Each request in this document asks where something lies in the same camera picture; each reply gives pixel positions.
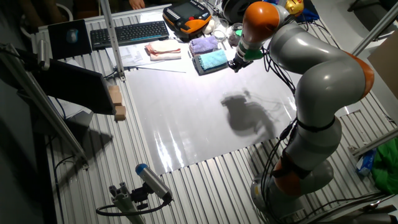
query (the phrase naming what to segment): glass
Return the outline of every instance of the glass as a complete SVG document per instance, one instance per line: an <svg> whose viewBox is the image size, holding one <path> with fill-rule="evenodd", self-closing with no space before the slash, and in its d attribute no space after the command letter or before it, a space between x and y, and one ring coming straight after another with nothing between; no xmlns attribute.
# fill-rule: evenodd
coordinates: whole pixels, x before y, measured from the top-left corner
<svg viewBox="0 0 398 224"><path fill-rule="evenodd" d="M231 46L233 46L233 47L238 46L239 41L241 40L241 36L238 35L236 33L236 31L242 30L242 28L243 28L243 24L242 23L235 23L235 24L232 25L231 33L229 34L229 37L228 37L228 43Z"/></svg>
<svg viewBox="0 0 398 224"><path fill-rule="evenodd" d="M226 39L226 30L228 28L228 21L226 19L215 19L215 29L213 31L214 37L218 42L222 42Z"/></svg>

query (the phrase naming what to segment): towel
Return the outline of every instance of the towel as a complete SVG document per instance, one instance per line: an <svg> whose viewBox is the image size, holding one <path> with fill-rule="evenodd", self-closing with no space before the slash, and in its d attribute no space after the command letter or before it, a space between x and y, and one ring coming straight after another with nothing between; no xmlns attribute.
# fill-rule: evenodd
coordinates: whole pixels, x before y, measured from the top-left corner
<svg viewBox="0 0 398 224"><path fill-rule="evenodd" d="M163 40L150 42L146 48L153 54L163 54L169 52L180 52L180 43L177 40Z"/></svg>
<svg viewBox="0 0 398 224"><path fill-rule="evenodd" d="M189 48L193 55L205 54L218 48L216 37L197 38L189 42Z"/></svg>
<svg viewBox="0 0 398 224"><path fill-rule="evenodd" d="M224 50L194 56L192 61L199 75L217 72L227 67Z"/></svg>
<svg viewBox="0 0 398 224"><path fill-rule="evenodd" d="M145 46L150 60L181 59L180 43L176 40L163 40L149 43Z"/></svg>

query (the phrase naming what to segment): cardboard box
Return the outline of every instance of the cardboard box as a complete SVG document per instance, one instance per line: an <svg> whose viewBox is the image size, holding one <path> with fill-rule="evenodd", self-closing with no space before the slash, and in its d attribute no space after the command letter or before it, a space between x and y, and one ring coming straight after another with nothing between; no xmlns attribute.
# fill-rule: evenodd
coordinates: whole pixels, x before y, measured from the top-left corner
<svg viewBox="0 0 398 224"><path fill-rule="evenodd" d="M394 32L371 55L368 60L398 99L398 32Z"/></svg>

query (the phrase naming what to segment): black keyboard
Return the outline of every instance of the black keyboard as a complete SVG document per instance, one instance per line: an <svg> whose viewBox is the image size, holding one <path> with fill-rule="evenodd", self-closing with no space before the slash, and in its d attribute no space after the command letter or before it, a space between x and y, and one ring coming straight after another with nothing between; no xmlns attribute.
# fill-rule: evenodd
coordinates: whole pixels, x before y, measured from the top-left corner
<svg viewBox="0 0 398 224"><path fill-rule="evenodd" d="M119 46L162 40L169 37L169 32L164 21L115 27L115 31ZM92 30L90 36L93 50L111 47L107 29Z"/></svg>

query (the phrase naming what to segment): pink towel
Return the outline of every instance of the pink towel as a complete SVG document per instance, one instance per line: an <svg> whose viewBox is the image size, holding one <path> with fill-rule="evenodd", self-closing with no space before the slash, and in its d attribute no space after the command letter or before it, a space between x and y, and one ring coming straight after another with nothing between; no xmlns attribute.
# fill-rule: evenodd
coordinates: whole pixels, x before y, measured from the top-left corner
<svg viewBox="0 0 398 224"><path fill-rule="evenodd" d="M150 60L172 60L181 58L180 44L176 40L163 40L145 46Z"/></svg>

